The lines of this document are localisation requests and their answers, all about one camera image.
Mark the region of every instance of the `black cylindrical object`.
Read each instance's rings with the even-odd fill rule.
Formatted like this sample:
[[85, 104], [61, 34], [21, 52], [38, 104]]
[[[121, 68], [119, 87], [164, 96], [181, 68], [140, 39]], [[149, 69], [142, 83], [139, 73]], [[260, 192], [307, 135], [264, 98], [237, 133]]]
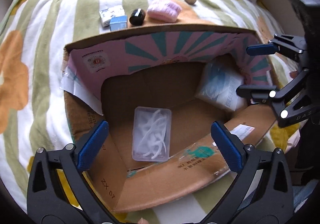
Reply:
[[135, 9], [129, 18], [129, 21], [134, 26], [141, 26], [145, 17], [146, 12], [143, 9]]

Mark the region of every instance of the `rolled pink towel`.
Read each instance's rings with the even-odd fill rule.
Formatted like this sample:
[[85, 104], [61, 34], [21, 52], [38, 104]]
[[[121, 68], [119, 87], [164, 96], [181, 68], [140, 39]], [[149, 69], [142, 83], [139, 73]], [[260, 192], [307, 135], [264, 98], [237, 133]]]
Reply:
[[153, 0], [148, 7], [147, 13], [149, 17], [165, 21], [168, 23], [176, 22], [182, 8], [171, 0]]

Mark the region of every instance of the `metal screw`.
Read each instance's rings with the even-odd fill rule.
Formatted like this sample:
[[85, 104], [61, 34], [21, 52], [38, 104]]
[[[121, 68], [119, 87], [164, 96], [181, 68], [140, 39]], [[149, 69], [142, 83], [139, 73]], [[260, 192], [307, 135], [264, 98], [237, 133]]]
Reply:
[[282, 149], [281, 148], [276, 148], [276, 153], [281, 154]]
[[73, 143], [69, 143], [69, 144], [66, 145], [65, 148], [66, 148], [67, 150], [71, 150], [73, 147], [74, 147], [74, 144], [73, 144]]
[[286, 118], [288, 116], [288, 111], [287, 110], [283, 110], [280, 114], [281, 118]]
[[43, 147], [39, 147], [38, 149], [37, 149], [37, 153], [42, 153], [44, 151], [44, 148]]
[[269, 93], [269, 96], [270, 97], [275, 97], [276, 96], [276, 91], [271, 90], [270, 93]]
[[251, 145], [251, 144], [246, 144], [245, 145], [245, 148], [248, 150], [248, 151], [252, 151], [254, 149], [254, 146]]

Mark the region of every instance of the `small blue box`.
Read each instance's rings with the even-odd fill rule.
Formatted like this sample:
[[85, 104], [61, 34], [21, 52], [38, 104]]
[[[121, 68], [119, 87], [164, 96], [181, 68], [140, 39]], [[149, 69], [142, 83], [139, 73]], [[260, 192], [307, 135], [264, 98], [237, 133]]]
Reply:
[[126, 28], [127, 28], [127, 15], [111, 18], [110, 31], [118, 31]]

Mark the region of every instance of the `striped blanket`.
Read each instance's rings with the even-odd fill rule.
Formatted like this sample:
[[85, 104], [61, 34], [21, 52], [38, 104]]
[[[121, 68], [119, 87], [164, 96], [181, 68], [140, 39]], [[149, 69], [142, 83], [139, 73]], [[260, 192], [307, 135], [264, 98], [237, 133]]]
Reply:
[[[147, 9], [151, 1], [13, 1], [0, 24], [0, 177], [23, 210], [26, 211], [28, 176], [36, 149], [61, 149], [72, 142], [63, 90], [59, 88], [64, 45], [108, 32], [101, 26], [99, 10], [122, 5], [129, 15], [136, 8]], [[263, 42], [282, 31], [260, 0], [197, 0], [192, 8], [202, 20], [256, 30]], [[295, 65], [280, 55], [272, 55], [269, 60], [276, 83], [280, 87], [286, 85]], [[293, 133], [297, 135], [298, 127], [279, 129], [274, 125], [263, 143], [267, 149], [276, 145], [285, 150], [287, 140]], [[63, 174], [61, 179], [68, 190]], [[198, 222], [220, 199], [230, 180], [232, 176], [227, 175], [206, 190], [173, 202], [179, 214], [166, 204], [118, 218], [134, 222], [145, 217], [152, 223]]]

